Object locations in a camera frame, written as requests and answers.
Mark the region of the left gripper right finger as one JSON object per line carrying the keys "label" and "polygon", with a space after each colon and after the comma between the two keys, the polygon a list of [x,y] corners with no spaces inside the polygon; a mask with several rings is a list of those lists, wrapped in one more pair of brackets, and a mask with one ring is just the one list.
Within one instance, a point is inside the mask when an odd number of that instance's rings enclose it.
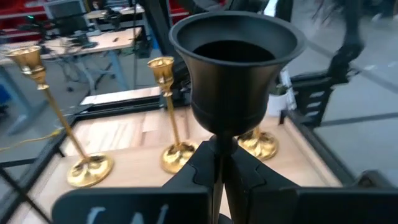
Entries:
{"label": "left gripper right finger", "polygon": [[375,170],[347,187],[301,187],[241,147],[227,167],[234,224],[398,224],[398,187]]}

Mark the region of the wooden riser shelf black frame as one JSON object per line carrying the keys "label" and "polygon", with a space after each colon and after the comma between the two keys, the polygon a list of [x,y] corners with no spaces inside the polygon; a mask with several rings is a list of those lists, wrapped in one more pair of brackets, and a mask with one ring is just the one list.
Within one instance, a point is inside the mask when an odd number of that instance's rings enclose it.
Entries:
{"label": "wooden riser shelf black frame", "polygon": [[[266,126],[279,140],[279,151],[265,165],[301,186],[340,187],[341,182],[323,162],[312,146],[292,124]],[[109,152],[114,168],[99,187],[160,187],[171,178],[159,165],[159,146],[132,147]],[[29,192],[34,202],[49,214],[62,194],[72,190],[66,174],[75,157],[52,159],[42,177]],[[23,203],[5,224],[45,224],[27,203]]]}

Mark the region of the white potted plant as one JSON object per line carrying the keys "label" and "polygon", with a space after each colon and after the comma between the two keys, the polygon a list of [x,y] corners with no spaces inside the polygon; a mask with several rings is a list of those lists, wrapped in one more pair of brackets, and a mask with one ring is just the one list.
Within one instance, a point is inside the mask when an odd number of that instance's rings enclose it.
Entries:
{"label": "white potted plant", "polygon": [[280,112],[287,108],[287,90],[288,88],[281,83],[271,89],[267,104],[267,115],[279,116]]}

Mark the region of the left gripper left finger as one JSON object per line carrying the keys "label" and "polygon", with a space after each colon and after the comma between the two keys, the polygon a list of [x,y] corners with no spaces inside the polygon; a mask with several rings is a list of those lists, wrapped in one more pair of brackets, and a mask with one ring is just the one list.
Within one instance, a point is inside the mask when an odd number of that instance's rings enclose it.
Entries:
{"label": "left gripper left finger", "polygon": [[63,194],[52,207],[53,224],[211,224],[211,189],[198,184],[199,171],[214,152],[203,141],[182,172],[190,180],[172,187],[105,187]]}

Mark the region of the black candlestick holder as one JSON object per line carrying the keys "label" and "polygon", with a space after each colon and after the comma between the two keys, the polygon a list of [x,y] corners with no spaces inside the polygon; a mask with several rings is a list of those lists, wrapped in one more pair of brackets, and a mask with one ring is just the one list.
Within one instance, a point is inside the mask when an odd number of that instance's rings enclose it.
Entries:
{"label": "black candlestick holder", "polygon": [[190,74],[195,119],[227,141],[262,121],[277,74],[307,43],[291,23],[243,11],[187,17],[169,39]]}

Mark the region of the black computer monitor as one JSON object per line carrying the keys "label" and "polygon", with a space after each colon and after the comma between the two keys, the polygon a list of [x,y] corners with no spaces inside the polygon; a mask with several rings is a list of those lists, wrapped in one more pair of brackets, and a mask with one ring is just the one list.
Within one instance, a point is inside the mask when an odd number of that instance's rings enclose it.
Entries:
{"label": "black computer monitor", "polygon": [[61,36],[88,31],[86,9],[82,0],[53,0],[44,4],[47,17],[55,24],[56,33]]}

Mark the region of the gold candlestick holder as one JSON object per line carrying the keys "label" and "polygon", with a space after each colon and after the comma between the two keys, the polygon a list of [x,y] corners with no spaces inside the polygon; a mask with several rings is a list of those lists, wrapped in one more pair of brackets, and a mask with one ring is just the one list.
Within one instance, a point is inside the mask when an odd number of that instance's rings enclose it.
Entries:
{"label": "gold candlestick holder", "polygon": [[279,150],[278,139],[270,132],[261,131],[257,126],[237,137],[238,144],[260,161],[274,157]]}
{"label": "gold candlestick holder", "polygon": [[73,187],[90,187],[104,180],[112,171],[114,160],[103,153],[87,154],[75,137],[72,128],[63,116],[50,87],[45,80],[46,68],[40,56],[41,47],[37,45],[20,47],[3,51],[2,54],[15,62],[21,73],[37,84],[37,89],[43,91],[51,107],[61,122],[67,136],[74,145],[79,160],[71,167],[67,174],[67,182]]}
{"label": "gold candlestick holder", "polygon": [[157,57],[150,60],[147,66],[153,71],[154,78],[166,100],[167,111],[172,125],[174,143],[168,146],[160,157],[161,168],[169,174],[176,174],[191,158],[198,145],[190,141],[181,141],[175,120],[171,86],[174,82],[172,66],[173,57]]}

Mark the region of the red storage bins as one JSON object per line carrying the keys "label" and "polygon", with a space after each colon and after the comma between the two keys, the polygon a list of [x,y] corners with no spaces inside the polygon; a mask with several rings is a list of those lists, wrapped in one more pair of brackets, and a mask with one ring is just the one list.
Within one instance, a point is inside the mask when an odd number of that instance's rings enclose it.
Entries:
{"label": "red storage bins", "polygon": [[27,23],[28,16],[35,17],[37,21],[47,20],[44,2],[45,0],[0,0],[0,37],[8,39],[8,42],[39,40],[37,32],[19,30],[19,26]]}

